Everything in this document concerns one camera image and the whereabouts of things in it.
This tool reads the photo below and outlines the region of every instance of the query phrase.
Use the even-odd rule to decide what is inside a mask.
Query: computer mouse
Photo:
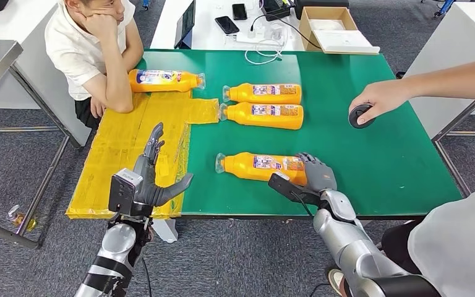
[[[361,128],[365,128],[367,127],[368,125],[372,124],[372,122],[374,122],[375,118],[374,119],[371,119],[370,121],[367,121],[361,125],[359,125],[357,123],[357,119],[364,113],[367,112],[367,110],[371,109],[372,108],[372,105],[366,103],[366,104],[360,104],[356,107],[353,108],[353,110],[350,112],[349,114],[349,123],[351,124],[352,127],[354,128],[357,128],[357,129],[361,129]]]

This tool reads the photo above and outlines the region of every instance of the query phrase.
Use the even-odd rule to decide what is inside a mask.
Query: yellow tape
[[[107,110],[85,161],[74,196],[66,210],[69,218],[110,218],[110,180],[120,169],[133,169],[152,129],[164,124],[156,166],[156,184],[170,186],[187,172],[190,125],[217,123],[218,100],[191,99],[190,93],[134,94],[134,110],[119,114]],[[152,217],[181,214],[183,194],[154,208]]]

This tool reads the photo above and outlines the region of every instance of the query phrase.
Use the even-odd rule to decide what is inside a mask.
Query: black phone
[[[245,10],[245,4],[232,4],[232,13],[234,14],[234,20],[246,20],[247,11]]]
[[[227,16],[217,17],[216,23],[221,27],[225,34],[234,34],[239,32],[238,26]]]

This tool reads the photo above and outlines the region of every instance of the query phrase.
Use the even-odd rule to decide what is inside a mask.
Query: green table
[[[194,98],[220,98],[224,85],[299,83],[305,120],[298,131],[242,126],[232,121],[192,125],[184,217],[301,217],[266,182],[239,179],[214,170],[217,153],[294,155],[309,152],[334,169],[338,190],[351,200],[359,218],[425,215],[461,199],[449,172],[409,103],[379,117],[365,129],[347,120],[351,100],[375,81],[392,79],[382,55],[285,52],[263,66],[246,62],[242,51],[146,51],[147,69],[204,72],[205,90]]]

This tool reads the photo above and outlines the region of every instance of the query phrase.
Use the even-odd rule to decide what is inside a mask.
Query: gray table
[[[26,92],[31,96],[33,101],[43,110],[46,115],[54,122],[55,126],[49,127],[0,127],[0,132],[46,132],[46,131],[61,131],[65,134],[59,148],[52,159],[52,162],[46,171],[45,177],[41,182],[35,197],[32,200],[22,223],[19,225],[18,229],[15,232],[9,231],[0,227],[0,237],[13,243],[20,244],[27,248],[37,248],[39,246],[38,241],[30,240],[24,237],[26,232],[28,222],[32,219],[35,210],[37,209],[43,193],[45,192],[46,187],[56,169],[59,161],[61,159],[64,148],[70,142],[74,147],[80,148],[78,141],[72,136],[72,134],[66,129],[62,122],[55,116],[50,107],[45,103],[41,95],[32,87],[28,82],[25,76],[21,73],[20,69],[15,65],[15,61],[22,53],[23,49],[21,46],[12,40],[0,40],[0,79],[3,75],[9,71],[18,83],[26,90]]]

